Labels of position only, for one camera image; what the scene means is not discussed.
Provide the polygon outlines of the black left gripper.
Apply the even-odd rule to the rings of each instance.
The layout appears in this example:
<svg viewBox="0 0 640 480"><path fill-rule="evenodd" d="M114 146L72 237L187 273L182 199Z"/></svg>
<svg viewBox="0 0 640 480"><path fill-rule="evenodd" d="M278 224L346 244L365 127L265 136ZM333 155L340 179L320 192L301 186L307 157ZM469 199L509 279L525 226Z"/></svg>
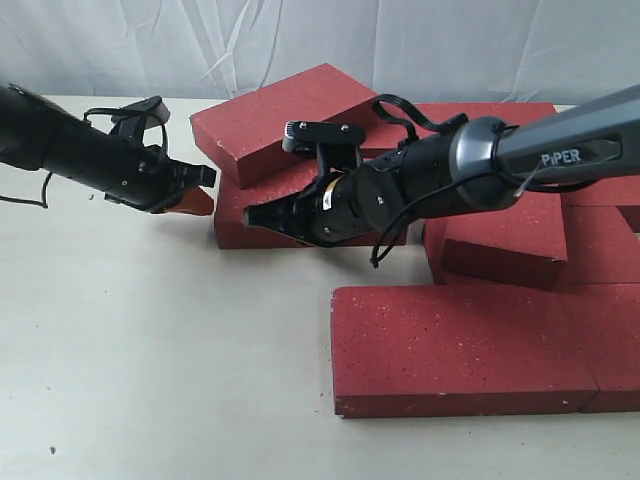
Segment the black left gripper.
<svg viewBox="0 0 640 480"><path fill-rule="evenodd" d="M107 142L95 154L94 167L95 188L116 202L148 212L212 214L212 198L200 187L213 188L217 171L207 165L162 158L158 147Z"/></svg>

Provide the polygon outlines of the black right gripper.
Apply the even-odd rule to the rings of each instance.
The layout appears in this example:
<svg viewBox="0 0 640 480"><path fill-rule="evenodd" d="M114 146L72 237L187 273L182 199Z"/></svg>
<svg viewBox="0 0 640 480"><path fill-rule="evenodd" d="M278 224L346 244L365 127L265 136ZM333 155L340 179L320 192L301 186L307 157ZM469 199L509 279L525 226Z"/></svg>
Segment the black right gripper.
<svg viewBox="0 0 640 480"><path fill-rule="evenodd" d="M373 232L393 237L415 220L448 215L449 184L445 154L394 150L349 171L322 169L299 199L249 205L242 222L282 234L281 248L332 247Z"/></svg>

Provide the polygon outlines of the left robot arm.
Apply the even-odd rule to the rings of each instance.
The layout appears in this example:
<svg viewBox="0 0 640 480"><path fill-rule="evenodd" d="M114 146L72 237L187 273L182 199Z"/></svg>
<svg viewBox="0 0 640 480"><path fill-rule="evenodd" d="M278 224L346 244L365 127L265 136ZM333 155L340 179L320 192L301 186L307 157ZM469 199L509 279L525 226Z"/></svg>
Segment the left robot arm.
<svg viewBox="0 0 640 480"><path fill-rule="evenodd" d="M145 145L170 112L159 96L81 118L15 84L1 88L1 161L45 170L103 193L105 200L150 214L209 216L216 171L170 158L168 144Z"/></svg>

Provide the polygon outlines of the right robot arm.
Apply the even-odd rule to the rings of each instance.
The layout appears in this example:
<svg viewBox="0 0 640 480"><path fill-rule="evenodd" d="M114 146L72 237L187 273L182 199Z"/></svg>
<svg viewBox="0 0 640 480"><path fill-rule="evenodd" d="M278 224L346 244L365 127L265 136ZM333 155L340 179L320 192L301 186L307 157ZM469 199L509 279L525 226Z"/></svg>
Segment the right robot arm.
<svg viewBox="0 0 640 480"><path fill-rule="evenodd" d="M463 113L435 122L392 94L372 108L406 135L368 160L357 125L287 123L283 149L314 159L316 176L246 207L244 224L323 248L376 233L375 251L386 252L419 219L500 211L527 192L566 193L639 172L634 86L524 126Z"/></svg>

